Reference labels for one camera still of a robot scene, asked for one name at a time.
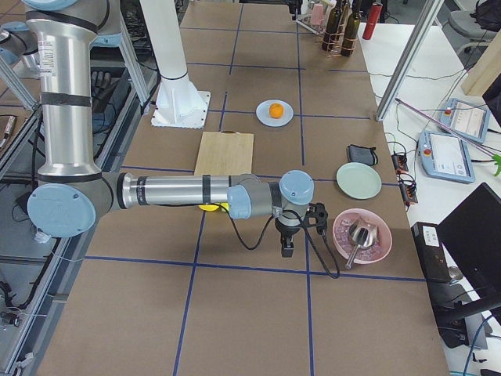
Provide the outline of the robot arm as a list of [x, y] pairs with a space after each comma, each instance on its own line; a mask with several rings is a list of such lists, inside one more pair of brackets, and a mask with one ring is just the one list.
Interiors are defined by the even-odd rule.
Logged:
[[23, 36], [35, 35], [41, 79], [45, 163], [27, 213], [52, 237], [74, 237], [108, 212], [136, 205], [214, 204], [231, 220], [265, 215], [280, 233], [281, 252], [294, 252], [314, 193], [312, 178], [293, 170], [277, 182], [251, 174], [139, 176], [105, 173], [93, 157], [92, 44], [129, 46], [117, 1], [28, 1]]

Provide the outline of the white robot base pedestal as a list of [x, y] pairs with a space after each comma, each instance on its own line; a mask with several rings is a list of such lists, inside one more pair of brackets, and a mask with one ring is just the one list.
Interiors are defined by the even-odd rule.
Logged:
[[211, 94], [197, 90], [189, 78], [173, 1], [141, 1], [161, 82], [152, 125], [201, 129]]

